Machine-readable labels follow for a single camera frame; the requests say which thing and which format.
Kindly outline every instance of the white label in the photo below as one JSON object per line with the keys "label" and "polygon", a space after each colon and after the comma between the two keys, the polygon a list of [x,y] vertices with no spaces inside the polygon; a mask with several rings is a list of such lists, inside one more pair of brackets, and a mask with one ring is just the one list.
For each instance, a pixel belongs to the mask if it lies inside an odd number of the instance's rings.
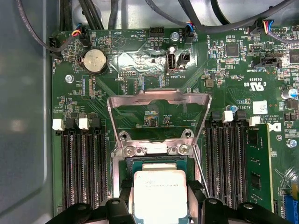
{"label": "white label", "polygon": [[253,101],[253,114],[267,114],[268,113],[268,106],[267,101]]}

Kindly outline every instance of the integrated circuit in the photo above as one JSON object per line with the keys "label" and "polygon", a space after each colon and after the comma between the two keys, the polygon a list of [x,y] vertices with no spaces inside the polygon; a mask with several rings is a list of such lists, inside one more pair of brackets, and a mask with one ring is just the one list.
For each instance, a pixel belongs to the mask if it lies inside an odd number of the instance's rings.
{"label": "integrated circuit", "polygon": [[239,45],[237,43],[226,45],[226,56],[227,57],[238,57],[239,56]]}
{"label": "integrated circuit", "polygon": [[290,50],[290,63],[291,64],[299,63],[299,50],[297,49]]}
{"label": "integrated circuit", "polygon": [[254,173],[254,172],[251,172],[250,176],[251,176],[251,185],[254,188],[260,190],[261,189],[261,177],[260,177],[260,175]]}

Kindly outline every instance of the wire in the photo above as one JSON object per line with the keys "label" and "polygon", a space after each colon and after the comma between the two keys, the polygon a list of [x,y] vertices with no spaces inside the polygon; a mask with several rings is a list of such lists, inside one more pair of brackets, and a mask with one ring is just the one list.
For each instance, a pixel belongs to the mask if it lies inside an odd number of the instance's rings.
{"label": "wire", "polygon": [[71,19],[71,0],[64,0],[65,30],[73,30]]}
{"label": "wire", "polygon": [[59,48],[54,48],[51,46],[48,46],[46,43],[44,43],[39,37],[38,35],[35,33],[35,31],[33,30],[27,16],[24,10],[24,7],[22,5],[22,0],[15,0],[18,6],[18,11],[19,14],[21,16],[21,19],[23,20],[27,30],[30,32],[31,36],[40,44],[42,45],[44,48],[53,51],[53,52],[61,52],[64,49],[67,48],[67,46],[74,40],[74,37],[71,35]]}
{"label": "wire", "polygon": [[269,26],[268,26],[268,32],[271,31],[271,27],[272,27],[273,22],[274,22],[274,20],[272,20],[272,21],[270,22],[270,24],[269,24]]}
{"label": "wire", "polygon": [[270,37],[272,37],[275,40],[281,41],[282,43],[288,43],[288,44],[299,43],[299,40],[286,40],[286,39],[282,39],[281,37],[275,35],[272,32],[267,33],[267,35],[269,35]]}
{"label": "wire", "polygon": [[252,16],[248,19],[245,19],[245,20],[242,20],[239,22],[234,22],[234,23],[222,25],[222,26],[204,26],[204,25],[202,25],[200,23],[199,19],[197,18],[197,15],[196,15],[190,1],[189,0],[178,0],[178,1],[179,1],[180,5],[182,6],[183,10],[185,11],[185,13],[187,14],[187,16],[189,17],[189,19],[193,22],[193,24],[199,31],[202,31],[202,32],[205,32],[208,34],[214,34],[214,33],[227,32],[232,29],[237,29],[240,27],[251,26],[259,18],[262,18],[262,19],[267,18],[267,17],[273,15],[274,13],[278,12],[279,10],[283,9],[284,7],[288,6],[295,0],[284,0],[284,1],[280,2],[279,4],[277,4],[276,6],[273,6],[258,15]]}
{"label": "wire", "polygon": [[111,13],[108,21],[108,29],[115,29],[118,12],[118,0],[111,0]]}
{"label": "wire", "polygon": [[160,16],[164,17],[165,19],[169,20],[170,22],[173,22],[180,27],[185,27],[186,23],[181,22],[179,20],[174,19],[164,11],[162,11],[152,0],[145,0],[145,2],[148,4],[149,7],[151,7],[152,10],[154,10],[156,13],[158,13]]}
{"label": "wire", "polygon": [[219,22],[222,25],[230,24],[230,22],[227,20],[227,18],[225,18],[225,16],[223,15],[223,13],[219,7],[218,0],[211,0],[211,6],[212,6],[214,14],[216,15],[217,19],[219,20]]}
{"label": "wire", "polygon": [[59,30],[65,31],[65,18],[64,18],[64,1],[59,1]]}
{"label": "wire", "polygon": [[87,19],[87,22],[89,24],[89,27],[93,30],[97,29],[95,23],[94,23],[94,20],[93,20],[93,17],[92,15],[90,14],[90,11],[89,11],[89,8],[87,7],[87,4],[85,2],[85,0],[79,0],[79,3],[82,7],[82,11]]}
{"label": "wire", "polygon": [[97,12],[97,9],[94,6],[93,1],[92,0],[85,0],[85,1],[86,1],[87,6],[89,7],[90,12],[93,15],[94,21],[95,21],[98,29],[104,29],[103,23],[99,17],[99,14]]}

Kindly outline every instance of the black ram slot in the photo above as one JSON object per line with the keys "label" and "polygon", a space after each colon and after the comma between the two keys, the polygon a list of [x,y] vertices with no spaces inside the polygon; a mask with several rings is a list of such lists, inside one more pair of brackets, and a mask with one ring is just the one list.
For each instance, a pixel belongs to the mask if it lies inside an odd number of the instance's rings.
{"label": "black ram slot", "polygon": [[90,204],[90,178],[89,178],[89,150],[88,134],[81,135],[82,142],[82,190],[83,203]]}
{"label": "black ram slot", "polygon": [[219,193],[219,199],[222,201],[225,201],[225,162],[224,162],[224,156],[223,156],[223,129],[218,129],[218,160],[219,160],[219,186],[220,186],[220,193]]}
{"label": "black ram slot", "polygon": [[108,185],[107,185],[107,150],[105,135],[101,134],[101,151],[100,151],[100,175],[101,175],[101,189],[102,189],[102,200],[108,198]]}
{"label": "black ram slot", "polygon": [[241,139],[240,128],[235,127],[235,184],[237,204],[243,202],[242,166],[241,166]]}
{"label": "black ram slot", "polygon": [[244,125],[242,124],[240,127],[240,158],[241,158],[241,176],[242,176],[242,202],[247,201],[247,180],[246,180],[246,142],[245,142],[245,131],[244,131]]}
{"label": "black ram slot", "polygon": [[68,141],[67,135],[61,135],[61,171],[62,171],[62,209],[65,210],[67,208],[67,187],[66,187],[66,142]]}
{"label": "black ram slot", "polygon": [[219,198],[219,171],[218,171],[218,128],[212,130],[212,142],[213,142],[213,196]]}
{"label": "black ram slot", "polygon": [[77,135],[77,161],[78,161],[78,201],[81,203],[84,201],[83,192],[83,150],[81,145],[81,135]]}
{"label": "black ram slot", "polygon": [[230,149],[230,182],[231,182],[231,198],[232,198],[232,209],[237,209],[236,200],[236,173],[235,173],[235,136],[234,129],[232,127],[228,128],[229,133],[229,149]]}
{"label": "black ram slot", "polygon": [[210,196],[213,197],[213,142],[212,142],[212,130],[213,128],[206,129],[206,175],[207,175],[207,185]]}
{"label": "black ram slot", "polygon": [[229,151],[229,137],[228,129],[223,128],[223,157],[224,157],[224,177],[225,177],[225,203],[231,208],[231,170],[230,170],[230,151]]}

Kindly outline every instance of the black connector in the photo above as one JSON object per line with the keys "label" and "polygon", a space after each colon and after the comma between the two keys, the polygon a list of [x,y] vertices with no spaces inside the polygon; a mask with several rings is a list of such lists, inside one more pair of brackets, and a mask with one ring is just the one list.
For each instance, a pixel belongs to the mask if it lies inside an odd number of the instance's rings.
{"label": "black connector", "polygon": [[194,40],[194,30],[192,30],[190,26],[186,26],[183,37],[185,43],[192,43],[192,41]]}
{"label": "black connector", "polygon": [[79,40],[83,46],[91,46],[90,37],[88,35],[87,29],[84,26],[81,26],[81,34],[79,34]]}
{"label": "black connector", "polygon": [[[60,41],[56,38],[56,37],[49,37],[49,44],[50,44],[50,47],[53,47],[53,48],[60,48],[61,47],[61,43]],[[53,51],[50,51],[50,55],[54,58],[54,59],[62,59],[62,55],[61,55],[61,52],[53,52]]]}
{"label": "black connector", "polygon": [[190,61],[190,54],[189,53],[182,53],[178,57],[177,66],[183,65],[185,66]]}
{"label": "black connector", "polygon": [[163,37],[164,35],[165,35],[164,27],[150,27],[149,28],[149,36],[150,37]]}

